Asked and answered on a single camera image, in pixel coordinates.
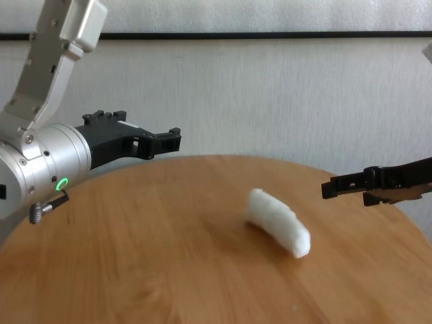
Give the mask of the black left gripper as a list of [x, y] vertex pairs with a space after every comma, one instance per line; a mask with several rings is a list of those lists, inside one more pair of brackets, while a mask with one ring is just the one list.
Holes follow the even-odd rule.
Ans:
[[125, 157], [150, 160], [155, 155], [179, 151], [182, 140], [179, 128], [147, 138], [146, 130], [124, 122], [126, 116], [125, 111], [102, 110], [82, 116], [84, 125], [76, 129], [90, 149], [91, 169]]

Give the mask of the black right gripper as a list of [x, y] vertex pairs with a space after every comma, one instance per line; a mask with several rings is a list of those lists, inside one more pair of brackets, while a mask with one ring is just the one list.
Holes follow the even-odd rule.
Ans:
[[431, 192], [431, 158], [402, 166], [402, 176], [386, 167], [368, 167], [361, 172], [331, 177], [321, 185], [323, 199], [363, 193], [366, 207], [418, 200]]

